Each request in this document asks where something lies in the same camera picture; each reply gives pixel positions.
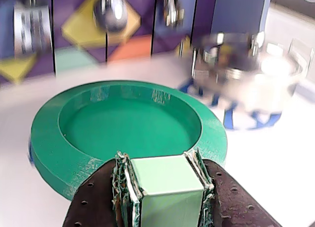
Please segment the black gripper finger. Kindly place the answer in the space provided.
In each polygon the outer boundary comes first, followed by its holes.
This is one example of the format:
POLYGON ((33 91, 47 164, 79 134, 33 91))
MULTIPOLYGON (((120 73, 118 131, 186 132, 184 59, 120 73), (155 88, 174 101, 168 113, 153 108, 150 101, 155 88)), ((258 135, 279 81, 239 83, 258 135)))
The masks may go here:
POLYGON ((199 227, 280 227, 281 225, 219 164, 198 150, 184 152, 204 187, 199 227))
POLYGON ((77 189, 64 227, 139 227, 143 189, 126 153, 118 151, 77 189))

